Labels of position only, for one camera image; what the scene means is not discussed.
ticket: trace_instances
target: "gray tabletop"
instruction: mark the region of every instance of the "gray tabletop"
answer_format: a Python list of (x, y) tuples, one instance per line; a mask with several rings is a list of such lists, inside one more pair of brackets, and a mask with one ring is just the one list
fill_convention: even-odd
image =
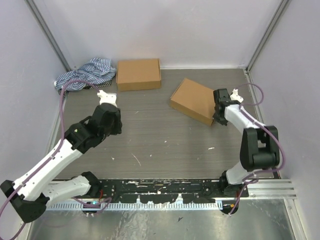
[[(239, 161), (242, 134), (232, 125), (198, 122), (169, 106), (172, 93), (184, 78), (212, 89), (247, 82), (242, 69), (161, 70), (160, 89), (117, 93), (122, 134), (110, 136), (65, 168), (58, 179), (91, 171), (100, 179), (218, 178)], [(105, 87), (116, 92), (117, 85)], [(252, 102), (247, 87), (239, 94)], [(99, 104), (94, 90), (71, 92), (65, 105), (65, 125), (91, 115)], [(256, 116), (253, 107), (246, 108)]]

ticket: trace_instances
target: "robotic arm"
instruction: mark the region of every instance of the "robotic arm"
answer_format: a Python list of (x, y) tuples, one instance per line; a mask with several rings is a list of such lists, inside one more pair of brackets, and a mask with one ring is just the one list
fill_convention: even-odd
[(221, 125), (231, 122), (242, 133), (240, 162), (224, 171), (219, 179), (221, 191), (228, 186), (240, 185), (248, 175), (256, 170), (275, 168), (280, 163), (279, 147), (275, 141), (254, 123), (267, 128), (278, 139), (275, 126), (266, 126), (252, 117), (240, 104), (243, 98), (234, 89), (229, 95), (226, 88), (213, 91), (215, 113), (213, 119)]
[[(101, 182), (91, 172), (84, 172), (63, 183), (49, 185), (66, 166), (81, 157), (90, 148), (99, 145), (109, 135), (121, 134), (121, 112), (116, 104), (116, 94), (108, 94), (100, 90), (97, 95), (100, 97), (100, 105), (95, 108), (92, 116), (70, 126), (64, 134), (60, 151), (10, 200), (13, 208), (25, 223), (36, 220), (47, 207), (57, 202), (75, 196), (94, 197), (102, 189)], [(15, 181), (6, 180), (0, 185), (7, 198), (30, 174), (52, 156), (60, 141), (25, 175)]]

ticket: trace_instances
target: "brown cardboard box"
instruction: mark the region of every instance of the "brown cardboard box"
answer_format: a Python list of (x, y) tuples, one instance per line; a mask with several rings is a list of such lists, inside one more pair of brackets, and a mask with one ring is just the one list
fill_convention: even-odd
[(211, 126), (215, 112), (214, 91), (185, 78), (171, 96), (170, 106)]
[(119, 61), (116, 84), (119, 91), (161, 88), (159, 59)]

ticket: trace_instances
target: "crumpled cloth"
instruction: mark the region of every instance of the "crumpled cloth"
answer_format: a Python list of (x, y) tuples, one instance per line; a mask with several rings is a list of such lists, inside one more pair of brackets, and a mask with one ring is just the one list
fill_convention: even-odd
[[(117, 70), (111, 66), (111, 60), (106, 58), (93, 58), (77, 70), (72, 70), (60, 75), (54, 82), (55, 88), (59, 94), (63, 86), (73, 80), (85, 80), (93, 85), (100, 87), (110, 86), (112, 78)], [(66, 91), (79, 91), (92, 88), (83, 82), (73, 82), (66, 87)]]

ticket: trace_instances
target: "purple cable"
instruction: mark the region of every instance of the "purple cable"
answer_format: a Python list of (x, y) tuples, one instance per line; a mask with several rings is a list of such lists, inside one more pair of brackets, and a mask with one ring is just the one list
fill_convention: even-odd
[[(72, 80), (72, 81), (69, 81), (67, 82), (62, 90), (61, 90), (61, 93), (60, 93), (60, 102), (59, 102), (59, 114), (60, 114), (60, 125), (61, 125), (61, 141), (58, 145), (58, 147), (56, 148), (56, 150), (53, 152), (52, 156), (50, 156), (46, 161), (43, 162), (43, 164), (41, 164), (33, 173), (31, 173), (22, 183), (20, 186), (18, 186), (16, 188), (16, 190), (14, 190), (10, 196), (4, 201), (4, 204), (1, 206), (0, 208), (0, 217), (2, 215), (2, 213), (4, 212), (6, 206), (9, 204), (10, 200), (15, 196), (16, 193), (18, 193), (20, 191), (20, 189), (22, 188), (22, 186), (26, 185), (27, 182), (29, 182), (29, 180), (34, 176), (36, 175), (45, 165), (47, 165), (51, 160), (52, 158), (60, 151), (64, 141), (63, 139), (65, 138), (65, 122), (64, 122), (64, 116), (63, 116), (63, 113), (64, 113), (64, 110), (63, 110), (63, 102), (64, 102), (64, 92), (67, 88), (67, 86), (69, 86), (70, 84), (72, 83), (77, 83), (77, 82), (80, 82), (80, 83), (85, 83), (91, 87), (93, 87), (94, 89), (96, 89), (97, 92), (99, 92), (99, 89), (93, 85), (92, 83), (88, 82), (88, 81), (85, 81), (85, 80)], [(23, 228), (25, 227), (25, 223), (22, 225), (22, 227), (19, 229), (19, 231), (12, 237), (10, 238), (9, 240), (14, 240), (18, 237), (18, 235), (21, 233), (21, 231), (23, 230)]]
[(283, 167), (285, 166), (286, 164), (286, 154), (285, 154), (285, 151), (283, 149), (283, 147), (281, 146), (280, 142), (278, 141), (278, 139), (268, 130), (266, 129), (262, 124), (258, 123), (255, 119), (253, 119), (252, 117), (250, 117), (243, 109), (242, 109), (242, 106), (257, 106), (259, 104), (261, 104), (264, 99), (265, 99), (265, 94), (264, 94), (264, 91), (262, 90), (262, 88), (260, 86), (258, 86), (257, 84), (254, 84), (254, 83), (245, 83), (245, 84), (242, 84), (238, 87), (236, 87), (235, 89), (238, 89), (242, 86), (247, 86), (247, 85), (252, 85), (252, 86), (255, 86), (256, 88), (258, 88), (261, 92), (261, 100), (258, 102), (258, 103), (246, 103), (246, 104), (243, 104), (241, 103), (239, 105), (239, 110), (240, 112), (250, 121), (252, 122), (254, 125), (258, 126), (259, 128), (261, 128), (265, 133), (267, 133), (273, 140), (274, 142), (276, 143), (276, 145), (278, 146), (280, 152), (281, 152), (281, 155), (282, 155), (282, 163), (281, 165), (278, 167), (278, 168), (275, 168), (275, 169), (267, 169), (267, 170), (258, 170), (258, 171), (255, 171), (255, 172), (252, 172), (251, 174), (249, 174), (248, 176), (246, 176), (242, 181), (244, 182), (243, 184), (243, 187), (239, 193), (239, 196), (237, 197), (236, 199), (236, 202), (233, 206), (233, 208), (231, 209), (229, 215), (231, 216), (231, 214), (234, 212), (234, 210), (236, 209), (237, 205), (239, 204), (239, 201), (240, 201), (240, 197), (243, 193), (243, 191), (245, 190), (245, 188), (249, 185), (249, 184), (255, 184), (257, 183), (259, 180), (258, 179), (252, 179), (250, 181), (247, 181), (249, 178), (255, 176), (256, 174), (261, 174), (261, 173), (274, 173), (274, 172), (277, 172), (277, 171), (280, 171), (281, 169), (283, 169)]

